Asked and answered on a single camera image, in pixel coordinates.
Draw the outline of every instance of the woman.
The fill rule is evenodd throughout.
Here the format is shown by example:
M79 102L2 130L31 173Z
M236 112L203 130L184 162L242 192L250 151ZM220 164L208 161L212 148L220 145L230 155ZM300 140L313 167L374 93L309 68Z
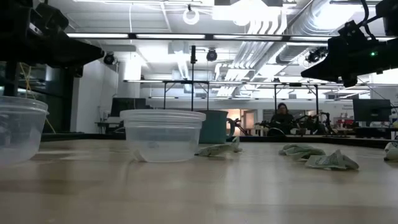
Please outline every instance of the woman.
M285 134L290 134L290 130L293 128L291 122L294 120L294 117L289 114L286 104L279 103L278 110L275 115L272 116L271 122L276 123L275 128L279 128Z

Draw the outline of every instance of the wooden table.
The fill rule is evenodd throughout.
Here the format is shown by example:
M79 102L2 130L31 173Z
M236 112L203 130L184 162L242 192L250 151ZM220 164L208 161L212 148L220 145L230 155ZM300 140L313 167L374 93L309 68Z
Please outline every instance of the wooden table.
M188 162L130 162L124 141L45 142L0 169L1 223L397 223L398 165L383 150L341 149L359 171L305 168L283 143Z

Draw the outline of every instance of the plastic container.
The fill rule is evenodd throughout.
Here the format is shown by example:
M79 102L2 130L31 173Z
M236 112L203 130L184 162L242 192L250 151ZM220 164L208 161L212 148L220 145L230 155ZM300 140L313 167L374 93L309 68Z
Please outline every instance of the plastic container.
M194 157L206 115L179 110L127 110L120 113L134 155L147 162L179 162Z
M0 96L0 166L30 159L39 150L47 105Z

